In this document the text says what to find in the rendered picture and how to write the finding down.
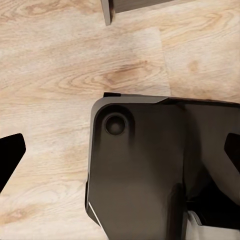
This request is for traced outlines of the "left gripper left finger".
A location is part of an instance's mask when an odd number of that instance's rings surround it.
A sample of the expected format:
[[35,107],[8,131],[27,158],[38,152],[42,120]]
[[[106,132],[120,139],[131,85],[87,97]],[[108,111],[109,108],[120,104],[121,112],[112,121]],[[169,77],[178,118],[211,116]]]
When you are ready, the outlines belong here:
[[0,138],[0,193],[26,152],[21,133]]

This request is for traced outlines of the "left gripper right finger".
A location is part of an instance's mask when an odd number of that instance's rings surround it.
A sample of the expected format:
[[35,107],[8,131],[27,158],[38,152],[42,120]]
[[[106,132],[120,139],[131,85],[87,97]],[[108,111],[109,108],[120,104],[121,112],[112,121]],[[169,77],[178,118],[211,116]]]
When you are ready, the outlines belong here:
[[235,133],[228,133],[224,151],[240,173],[240,135]]

